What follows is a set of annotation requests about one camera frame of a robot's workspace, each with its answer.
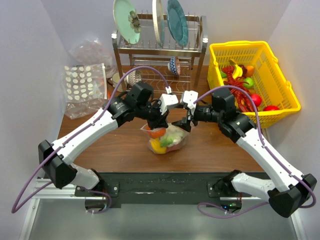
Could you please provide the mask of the orange toy pumpkin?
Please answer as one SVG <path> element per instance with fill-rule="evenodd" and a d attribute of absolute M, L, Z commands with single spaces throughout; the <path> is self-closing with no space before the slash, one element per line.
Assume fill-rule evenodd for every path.
<path fill-rule="evenodd" d="M 164 128 L 164 127 L 150 129 L 150 127 L 147 125 L 145 130 L 146 130 L 147 135 L 152 139 L 160 138 L 166 134 L 166 128 Z"/>

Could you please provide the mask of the white toy cauliflower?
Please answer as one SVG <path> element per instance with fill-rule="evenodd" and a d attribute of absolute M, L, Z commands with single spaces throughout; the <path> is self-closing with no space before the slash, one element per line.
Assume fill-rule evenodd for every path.
<path fill-rule="evenodd" d="M 161 147 L 177 145 L 185 137 L 185 131 L 180 127 L 169 125 L 165 135 L 160 137 Z"/>

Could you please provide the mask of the polka dot zip bag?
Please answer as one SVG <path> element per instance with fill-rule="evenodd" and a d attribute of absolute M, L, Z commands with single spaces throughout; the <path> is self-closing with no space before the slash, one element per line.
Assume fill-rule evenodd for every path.
<path fill-rule="evenodd" d="M 148 148 L 157 155 L 179 150 L 187 144 L 189 137 L 189 132 L 171 123 L 167 128 L 154 129 L 150 129 L 146 123 L 140 130 L 149 137 Z"/>

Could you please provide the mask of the yellow toy lemon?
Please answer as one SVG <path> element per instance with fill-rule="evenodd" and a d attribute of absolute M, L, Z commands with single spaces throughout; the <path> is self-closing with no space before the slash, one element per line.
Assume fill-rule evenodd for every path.
<path fill-rule="evenodd" d="M 158 138 L 152 138 L 149 141 L 149 143 L 150 143 L 152 151 L 155 154 L 165 154 L 166 153 L 167 147 L 166 146 L 161 147 L 161 142 L 160 142 L 160 140 Z"/>

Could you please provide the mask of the red toy lobster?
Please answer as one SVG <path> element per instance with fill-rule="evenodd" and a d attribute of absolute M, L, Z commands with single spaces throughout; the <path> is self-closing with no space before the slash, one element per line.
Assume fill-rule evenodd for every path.
<path fill-rule="evenodd" d="M 251 96 L 250 92 L 243 86 L 243 80 L 245 79 L 243 76 L 233 78 L 233 71 L 235 67 L 232 65 L 225 66 L 222 68 L 222 72 L 226 74 L 226 80 L 224 80 L 225 85 L 235 86 L 239 89 L 230 88 L 230 92 L 234 95 L 238 108 L 244 112 L 253 112 L 254 111 L 254 103 L 249 100 L 249 97 L 244 93 L 246 92 L 249 96 Z"/>

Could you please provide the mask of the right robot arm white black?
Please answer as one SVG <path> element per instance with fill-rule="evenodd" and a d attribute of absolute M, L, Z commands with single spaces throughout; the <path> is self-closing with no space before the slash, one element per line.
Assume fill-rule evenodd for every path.
<path fill-rule="evenodd" d="M 292 166 L 263 137 L 256 108 L 253 109 L 256 121 L 236 110 L 232 90 L 239 91 L 250 103 L 253 102 L 245 90 L 232 85 L 207 91 L 206 95 L 212 95 L 212 104 L 209 106 L 197 104 L 203 96 L 195 91 L 185 91 L 181 98 L 177 98 L 167 90 L 169 100 L 165 106 L 168 109 L 187 110 L 186 119 L 179 121 L 184 129 L 189 128 L 189 121 L 217 123 L 220 131 L 253 157 L 269 176 L 268 180 L 260 179 L 234 170 L 218 180 L 214 188 L 230 197 L 237 193 L 258 197 L 284 218 L 290 217 L 297 209 L 312 208 L 317 202 L 314 194 L 316 178 Z"/>

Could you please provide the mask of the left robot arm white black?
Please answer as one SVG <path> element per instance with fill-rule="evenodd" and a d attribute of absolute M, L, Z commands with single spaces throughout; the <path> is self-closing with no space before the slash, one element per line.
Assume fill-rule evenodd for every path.
<path fill-rule="evenodd" d="M 104 182 L 98 173 L 74 164 L 74 160 L 105 134 L 134 118 L 146 120 L 150 129 L 168 127 L 169 109 L 178 103 L 171 89 L 159 99 L 153 99 L 153 88 L 138 82 L 132 89 L 111 97 L 88 121 L 65 137 L 38 145 L 39 166 L 58 189 L 68 184 L 84 187 L 92 196 L 99 196 Z"/>

